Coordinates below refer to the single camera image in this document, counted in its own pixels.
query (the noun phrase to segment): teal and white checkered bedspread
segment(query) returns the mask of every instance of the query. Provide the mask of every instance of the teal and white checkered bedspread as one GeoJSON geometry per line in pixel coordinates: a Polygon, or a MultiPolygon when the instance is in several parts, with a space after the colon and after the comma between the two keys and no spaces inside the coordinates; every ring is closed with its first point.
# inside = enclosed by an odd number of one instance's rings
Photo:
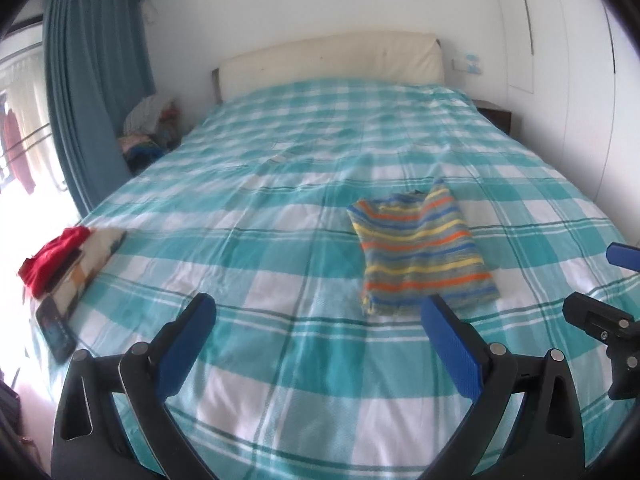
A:
{"type": "MultiPolygon", "coordinates": [[[[86,219],[129,234],[72,327],[95,354],[123,352],[207,292],[216,326],[168,405],[220,478],[417,478],[469,403],[417,319],[364,317],[364,257],[346,207],[427,191],[436,178],[501,294],[458,315],[512,352],[562,349],[593,458],[629,405],[609,400],[604,346],[561,308],[578,290],[640,316],[638,278],[604,257],[620,234],[464,94],[439,86],[311,81],[216,108],[86,219]]],[[[49,371],[59,388],[63,370],[49,371]]]]}

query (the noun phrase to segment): white wardrobe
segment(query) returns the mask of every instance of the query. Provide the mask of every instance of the white wardrobe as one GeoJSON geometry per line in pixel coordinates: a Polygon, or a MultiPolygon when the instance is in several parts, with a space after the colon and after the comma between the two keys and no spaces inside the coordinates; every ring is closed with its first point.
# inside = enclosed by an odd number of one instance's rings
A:
{"type": "Polygon", "coordinates": [[[640,113],[629,108],[638,107],[631,103],[640,97],[640,61],[624,31],[601,0],[500,6],[514,137],[595,200],[635,244],[640,189],[629,179],[640,168],[629,153],[638,148],[640,113]]]}

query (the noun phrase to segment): hanging red garment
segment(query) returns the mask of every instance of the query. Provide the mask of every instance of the hanging red garment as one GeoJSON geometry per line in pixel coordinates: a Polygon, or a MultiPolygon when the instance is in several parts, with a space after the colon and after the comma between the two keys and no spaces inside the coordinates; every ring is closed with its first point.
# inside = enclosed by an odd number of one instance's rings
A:
{"type": "Polygon", "coordinates": [[[42,295],[58,267],[90,234],[91,231],[84,226],[68,227],[58,238],[44,245],[33,258],[24,261],[18,270],[18,276],[34,298],[42,295]]]}
{"type": "Polygon", "coordinates": [[[4,116],[4,144],[8,148],[4,158],[9,162],[9,169],[20,181],[27,194],[33,193],[36,184],[29,170],[25,146],[22,143],[20,128],[13,110],[9,110],[9,113],[4,116]]]}

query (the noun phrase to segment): headboard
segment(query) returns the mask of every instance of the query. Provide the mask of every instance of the headboard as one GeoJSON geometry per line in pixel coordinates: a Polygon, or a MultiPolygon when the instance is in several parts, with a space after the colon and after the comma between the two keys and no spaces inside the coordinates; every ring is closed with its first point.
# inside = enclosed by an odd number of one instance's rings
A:
{"type": "Polygon", "coordinates": [[[421,32],[350,32],[271,46],[226,60],[212,72],[216,102],[312,78],[444,84],[440,43],[421,32]]]}

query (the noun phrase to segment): black phone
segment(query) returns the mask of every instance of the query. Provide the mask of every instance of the black phone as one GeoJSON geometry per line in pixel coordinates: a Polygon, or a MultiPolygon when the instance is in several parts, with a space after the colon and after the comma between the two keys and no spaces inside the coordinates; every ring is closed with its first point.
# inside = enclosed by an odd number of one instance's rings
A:
{"type": "Polygon", "coordinates": [[[76,338],[60,316],[51,296],[46,296],[40,303],[36,310],[36,321],[54,359],[59,363],[65,362],[76,349],[76,338]]]}

